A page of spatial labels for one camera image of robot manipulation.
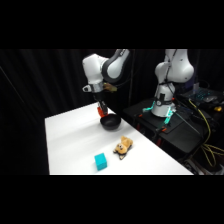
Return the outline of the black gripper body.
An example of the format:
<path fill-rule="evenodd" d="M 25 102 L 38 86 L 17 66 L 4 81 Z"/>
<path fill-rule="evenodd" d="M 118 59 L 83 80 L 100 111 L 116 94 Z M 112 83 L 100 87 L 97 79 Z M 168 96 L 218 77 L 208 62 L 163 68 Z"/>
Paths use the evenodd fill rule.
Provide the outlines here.
<path fill-rule="evenodd" d="M 93 97 L 94 97 L 94 99 L 95 99 L 97 102 L 99 102 L 99 103 L 105 101 L 105 93 L 104 93 L 103 91 L 94 93 L 94 94 L 93 94 Z"/>

